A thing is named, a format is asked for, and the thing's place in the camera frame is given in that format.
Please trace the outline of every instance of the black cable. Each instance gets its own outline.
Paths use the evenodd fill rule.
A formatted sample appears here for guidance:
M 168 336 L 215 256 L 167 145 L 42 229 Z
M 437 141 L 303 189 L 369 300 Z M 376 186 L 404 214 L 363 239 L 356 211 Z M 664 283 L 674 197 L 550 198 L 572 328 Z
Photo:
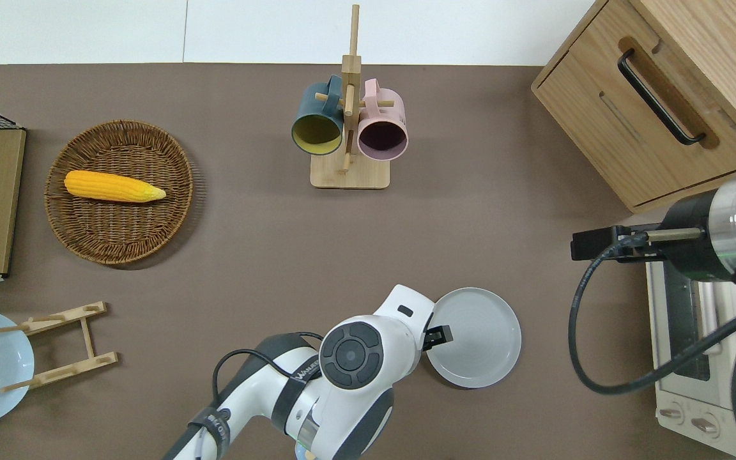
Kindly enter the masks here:
M 234 351 L 230 351 L 226 353 L 225 355 L 223 355 L 223 358 L 220 358 L 220 361 L 218 361 L 217 364 L 215 365 L 214 372 L 212 372 L 212 396 L 213 396 L 215 407 L 219 406 L 221 403 L 220 393 L 217 392 L 217 373 L 220 372 L 221 367 L 229 358 L 235 355 L 241 355 L 242 353 L 248 353 L 248 355 L 257 356 L 258 358 L 263 359 L 263 361 L 268 363 L 270 366 L 274 367 L 274 369 L 277 372 L 281 373 L 283 376 L 286 376 L 287 378 L 291 378 L 290 372 L 278 366 L 277 363 L 275 363 L 273 359 L 269 358 L 263 353 L 260 353 L 256 349 L 241 348 L 241 349 L 236 349 Z
M 646 375 L 640 376 L 640 378 L 634 379 L 634 381 L 623 383 L 621 385 L 601 385 L 590 379 L 589 376 L 581 368 L 581 361 L 578 360 L 578 347 L 576 347 L 576 320 L 578 320 L 578 308 L 581 306 L 581 297 L 584 295 L 584 290 L 587 288 L 587 283 L 590 282 L 593 272 L 604 260 L 610 258 L 611 254 L 616 249 L 623 247 L 637 247 L 637 245 L 645 244 L 648 236 L 646 233 L 636 233 L 636 235 L 628 236 L 616 244 L 610 245 L 601 254 L 596 257 L 590 266 L 584 272 L 584 276 L 581 277 L 581 282 L 578 283 L 578 288 L 575 291 L 575 295 L 572 297 L 572 305 L 570 306 L 570 320 L 569 329 L 567 329 L 567 338 L 569 339 L 570 359 L 572 359 L 572 367 L 575 369 L 575 373 L 578 374 L 578 378 L 581 382 L 586 385 L 590 390 L 601 395 L 622 395 L 624 393 L 630 393 L 632 391 L 640 390 L 659 381 L 665 376 L 675 372 L 678 367 L 686 364 L 689 361 L 697 358 L 701 353 L 710 349 L 723 340 L 729 335 L 736 332 L 736 318 L 718 327 L 715 332 L 710 333 L 701 340 L 696 341 L 690 346 L 686 347 L 683 351 L 675 355 L 666 364 L 658 367 L 652 372 L 646 373 Z

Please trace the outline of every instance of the wooden cabinet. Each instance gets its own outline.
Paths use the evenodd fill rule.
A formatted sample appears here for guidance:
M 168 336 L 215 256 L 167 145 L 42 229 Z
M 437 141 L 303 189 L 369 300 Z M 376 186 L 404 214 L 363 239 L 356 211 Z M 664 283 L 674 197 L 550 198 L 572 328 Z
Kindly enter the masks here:
M 736 173 L 736 1 L 598 0 L 532 89 L 633 212 L 716 188 Z

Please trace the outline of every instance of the toaster oven knob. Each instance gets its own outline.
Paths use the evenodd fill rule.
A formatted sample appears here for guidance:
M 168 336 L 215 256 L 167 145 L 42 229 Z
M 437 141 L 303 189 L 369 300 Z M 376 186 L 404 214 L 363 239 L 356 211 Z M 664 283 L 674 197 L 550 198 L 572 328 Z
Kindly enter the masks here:
M 668 408 L 658 410 L 657 413 L 661 417 L 666 417 L 672 422 L 677 423 L 678 425 L 683 424 L 683 410 L 680 408 L 680 404 L 677 404 L 677 402 L 669 402 Z
M 710 437 L 716 438 L 719 436 L 719 429 L 717 428 L 717 425 L 709 422 L 704 418 L 693 418 L 692 425 L 694 425 L 698 428 L 698 430 L 703 431 Z
M 661 414 L 661 417 L 666 418 L 681 418 L 683 417 L 683 413 L 679 410 L 659 410 L 657 413 Z

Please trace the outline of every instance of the toaster oven window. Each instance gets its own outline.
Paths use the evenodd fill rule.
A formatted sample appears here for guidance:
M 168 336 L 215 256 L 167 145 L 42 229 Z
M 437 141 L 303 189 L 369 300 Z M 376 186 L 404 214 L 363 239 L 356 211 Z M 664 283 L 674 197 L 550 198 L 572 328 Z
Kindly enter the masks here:
M 669 261 L 663 263 L 663 279 L 666 286 L 669 349 L 671 356 L 675 356 L 700 338 L 698 283 L 680 274 Z M 679 367 L 675 374 L 685 378 L 708 381 L 710 378 L 709 357 L 700 355 L 699 358 Z

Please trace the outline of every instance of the pink mug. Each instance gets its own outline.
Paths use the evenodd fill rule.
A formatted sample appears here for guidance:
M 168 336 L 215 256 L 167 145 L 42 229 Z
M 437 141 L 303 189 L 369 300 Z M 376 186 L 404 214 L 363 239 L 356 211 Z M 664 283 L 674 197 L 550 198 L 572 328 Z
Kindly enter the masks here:
M 372 160 L 391 161 L 408 148 L 405 105 L 396 91 L 380 88 L 376 79 L 365 82 L 365 108 L 360 110 L 356 145 Z M 393 107 L 380 107 L 379 101 L 394 101 Z

